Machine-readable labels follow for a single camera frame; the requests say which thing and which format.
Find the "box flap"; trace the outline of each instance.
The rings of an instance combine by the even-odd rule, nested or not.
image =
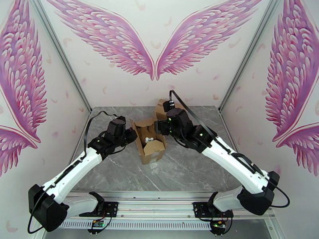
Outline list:
[[[153,118],[148,118],[148,119],[144,119],[144,120],[140,120],[135,122],[136,127],[146,127],[146,126],[150,126],[153,125],[154,123],[154,119]]]
[[[142,143],[141,143],[141,138],[140,138],[140,135],[138,134],[138,131],[137,131],[135,122],[132,121],[131,119],[130,119],[130,121],[131,121],[131,125],[132,125],[133,130],[134,130],[134,131],[136,132],[136,134],[137,134],[137,138],[136,138],[136,140],[135,140],[136,145],[137,145],[137,149],[138,149],[138,151],[139,151],[141,157],[144,157],[145,154],[144,154],[143,146],[142,146]]]
[[[152,153],[156,153],[159,151],[164,151],[165,146],[162,142],[158,140],[150,141],[144,147],[144,154],[145,156],[151,155]]]

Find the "feather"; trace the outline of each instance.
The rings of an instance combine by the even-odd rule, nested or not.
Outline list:
[[[37,148],[36,144],[20,131],[0,125],[0,177],[2,171],[6,173],[12,165],[17,166],[18,156],[26,147]]]
[[[187,16],[175,29],[156,62],[156,79],[192,67],[251,19],[261,0],[229,0]]]
[[[78,0],[47,0],[72,32],[93,50],[133,75],[154,79],[154,62],[136,30],[122,16]]]
[[[40,49],[27,0],[15,0],[0,35],[1,93],[18,127],[37,142],[47,109]]]
[[[303,165],[315,176],[319,174],[319,122],[292,130],[276,147],[287,145],[297,155],[297,164]]]
[[[274,34],[265,107],[277,141],[295,127],[318,81],[319,40],[300,0],[284,0]]]

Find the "gray marble surface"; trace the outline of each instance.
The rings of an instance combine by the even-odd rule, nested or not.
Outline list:
[[[191,109],[206,125],[216,131],[229,145],[230,141],[214,106],[193,106]],[[154,107],[98,107],[92,115],[105,110],[139,121],[153,116]],[[112,118],[103,114],[92,121],[88,141],[107,129]],[[73,191],[148,190],[148,191],[227,191],[240,183],[213,160],[178,145],[167,138],[167,149],[162,159],[142,165],[135,143],[118,154],[108,156],[92,169]],[[81,144],[77,155],[83,151]]]

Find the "pink angel wing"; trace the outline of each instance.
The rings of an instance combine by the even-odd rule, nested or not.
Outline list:
[[[298,166],[303,165],[313,172],[315,176],[319,174],[319,122],[301,126],[291,131],[284,140],[276,147],[287,145],[293,148],[297,154]]]
[[[18,127],[33,140],[45,121],[44,70],[38,33],[26,0],[15,0],[0,35],[1,93]]]
[[[156,62],[156,79],[186,71],[251,19],[261,0],[229,0],[187,16],[175,29]]]
[[[297,124],[318,81],[319,40],[300,0],[284,0],[272,40],[266,96],[267,119],[277,126],[273,141]]]
[[[2,170],[6,173],[12,165],[17,166],[18,156],[23,148],[37,148],[36,144],[25,138],[20,131],[0,125],[0,177]]]
[[[78,0],[47,0],[72,32],[117,67],[154,79],[154,62],[136,30],[122,16]]]

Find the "open cardboard box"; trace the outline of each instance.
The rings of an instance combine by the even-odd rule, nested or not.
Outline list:
[[[163,103],[167,101],[164,99],[160,99],[155,106],[155,116],[158,120],[165,120],[166,119],[166,112],[164,111]],[[175,102],[175,108],[181,108],[184,110],[184,107],[180,103]]]
[[[135,140],[137,149],[140,153],[142,164],[148,164],[150,162],[156,162],[162,158],[166,149],[166,140],[163,135],[156,134],[156,138],[154,137],[153,141],[149,141],[145,147],[142,146],[141,134],[138,132],[138,127],[149,127],[150,129],[154,129],[154,121],[156,118],[144,119],[141,121],[134,122],[131,120],[131,125],[133,130],[137,134],[137,139]]]

